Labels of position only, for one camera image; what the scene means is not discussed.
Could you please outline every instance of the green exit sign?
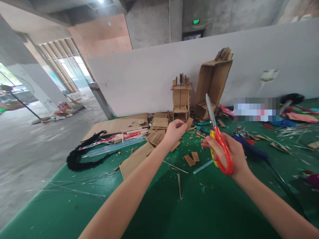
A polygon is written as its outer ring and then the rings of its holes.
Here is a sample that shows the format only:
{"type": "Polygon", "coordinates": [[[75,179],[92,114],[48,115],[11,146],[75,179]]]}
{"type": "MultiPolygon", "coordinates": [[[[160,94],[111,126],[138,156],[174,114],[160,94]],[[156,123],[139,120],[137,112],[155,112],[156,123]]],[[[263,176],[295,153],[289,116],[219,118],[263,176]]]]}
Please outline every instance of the green exit sign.
{"type": "Polygon", "coordinates": [[[198,24],[199,21],[200,21],[200,19],[195,19],[195,20],[193,20],[193,25],[198,24]]]}

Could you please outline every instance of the right hand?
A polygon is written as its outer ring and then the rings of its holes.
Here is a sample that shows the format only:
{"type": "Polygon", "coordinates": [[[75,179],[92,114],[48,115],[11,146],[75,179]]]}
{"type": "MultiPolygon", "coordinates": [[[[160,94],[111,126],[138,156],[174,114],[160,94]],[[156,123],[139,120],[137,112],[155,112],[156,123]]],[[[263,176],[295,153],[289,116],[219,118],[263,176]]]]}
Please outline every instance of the right hand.
{"type": "MultiPolygon", "coordinates": [[[[233,174],[230,176],[233,179],[236,179],[240,176],[252,174],[248,167],[242,144],[234,140],[228,134],[221,133],[221,136],[229,149],[234,165],[233,174]]],[[[212,138],[211,136],[207,136],[201,146],[206,148],[213,148],[215,150],[215,153],[218,155],[220,162],[225,168],[227,167],[224,150],[214,138],[212,138]]]]}

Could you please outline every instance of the pink fabric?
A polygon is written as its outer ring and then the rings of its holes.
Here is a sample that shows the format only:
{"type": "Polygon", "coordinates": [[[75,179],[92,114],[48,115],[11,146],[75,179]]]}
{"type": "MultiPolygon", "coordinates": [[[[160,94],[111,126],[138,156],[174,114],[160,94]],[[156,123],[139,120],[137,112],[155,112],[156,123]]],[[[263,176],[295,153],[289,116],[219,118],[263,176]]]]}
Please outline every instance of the pink fabric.
{"type": "Polygon", "coordinates": [[[319,119],[317,119],[313,116],[297,114],[294,112],[287,113],[287,115],[289,116],[289,119],[291,119],[291,120],[300,120],[300,121],[304,121],[307,123],[317,123],[319,121],[319,119]]]}

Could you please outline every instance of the gray floor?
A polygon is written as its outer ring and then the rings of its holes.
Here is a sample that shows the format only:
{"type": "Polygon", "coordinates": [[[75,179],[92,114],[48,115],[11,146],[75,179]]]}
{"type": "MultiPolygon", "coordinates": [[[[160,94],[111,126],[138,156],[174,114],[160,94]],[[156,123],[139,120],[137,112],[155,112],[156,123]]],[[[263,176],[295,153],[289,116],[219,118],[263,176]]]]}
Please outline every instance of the gray floor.
{"type": "MultiPolygon", "coordinates": [[[[0,228],[64,165],[69,152],[95,122],[106,120],[92,92],[85,90],[86,109],[58,122],[31,125],[36,117],[26,108],[0,115],[0,228]]],[[[30,108],[50,116],[40,102],[30,108]]]]}

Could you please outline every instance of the black rope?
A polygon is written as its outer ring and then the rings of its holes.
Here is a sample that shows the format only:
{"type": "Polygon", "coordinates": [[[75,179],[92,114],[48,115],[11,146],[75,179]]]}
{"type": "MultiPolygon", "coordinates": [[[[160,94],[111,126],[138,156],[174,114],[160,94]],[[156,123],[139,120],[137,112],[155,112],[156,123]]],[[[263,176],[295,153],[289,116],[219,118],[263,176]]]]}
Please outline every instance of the black rope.
{"type": "Polygon", "coordinates": [[[103,157],[100,160],[95,161],[95,162],[80,163],[82,150],[80,151],[79,148],[82,148],[82,147],[85,147],[87,145],[94,143],[94,141],[96,141],[100,137],[100,135],[103,133],[106,133],[106,131],[102,130],[101,132],[94,134],[91,138],[85,140],[82,144],[77,146],[75,148],[75,150],[70,152],[69,156],[66,158],[67,167],[70,170],[77,171],[77,170],[84,170],[84,169],[96,167],[99,164],[103,163],[103,161],[105,159],[107,159],[109,156],[111,156],[114,153],[117,153],[117,152],[114,152],[111,154],[107,154],[107,155],[105,155],[105,157],[103,157]]]}

